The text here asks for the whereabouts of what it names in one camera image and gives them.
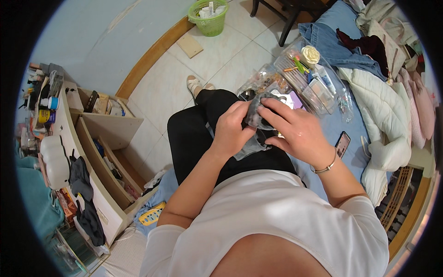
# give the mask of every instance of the tiled floor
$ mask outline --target tiled floor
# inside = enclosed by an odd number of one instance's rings
[[[268,1],[278,10],[280,6]],[[149,181],[158,171],[172,167],[167,121],[174,113],[194,105],[186,88],[188,75],[203,84],[235,92],[265,63],[272,63],[284,49],[278,45],[284,22],[265,6],[256,17],[249,16],[252,0],[231,0],[223,32],[205,37],[197,27],[188,34],[203,47],[192,59],[175,43],[146,73],[129,98],[128,107],[143,124],[125,154],[134,168]],[[310,21],[300,14],[299,22]],[[287,45],[298,37],[296,24],[286,39]]]

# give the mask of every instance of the hand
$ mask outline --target hand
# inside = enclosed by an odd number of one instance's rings
[[[251,126],[241,127],[250,103],[237,101],[218,118],[210,151],[224,162],[237,154],[256,132],[256,128]]]
[[[272,98],[262,98],[259,114],[266,119],[284,138],[271,137],[265,143],[272,144],[295,158],[312,165],[316,170],[325,169],[332,163],[335,148],[323,136],[317,118],[303,109],[292,110]]]

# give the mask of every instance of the phone screen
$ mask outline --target phone screen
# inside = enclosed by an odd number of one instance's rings
[[[335,145],[337,149],[337,155],[340,159],[345,154],[345,151],[348,148],[350,142],[351,138],[348,136],[348,134],[345,131],[343,131],[342,134],[340,135],[340,138],[337,141],[337,144]]]

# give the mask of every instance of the sticker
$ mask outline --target sticker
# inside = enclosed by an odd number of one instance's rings
[[[108,225],[108,219],[101,213],[101,210],[97,209],[97,215],[105,225]]]

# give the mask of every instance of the jeans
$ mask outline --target jeans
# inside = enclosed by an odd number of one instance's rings
[[[312,45],[331,66],[361,69],[368,71],[382,81],[383,76],[378,62],[366,55],[362,55],[357,47],[350,51],[337,38],[336,31],[322,23],[300,23],[300,34]]]
[[[196,106],[179,111],[169,118],[167,131],[172,162],[179,185],[212,144],[213,138],[206,128],[206,123],[209,123],[217,135],[218,118],[236,101],[238,98],[235,94],[227,90],[202,90],[195,99]],[[267,151],[253,153],[239,161],[230,157],[221,169],[215,185],[236,174],[257,169],[272,169],[296,174],[285,151],[272,147]]]

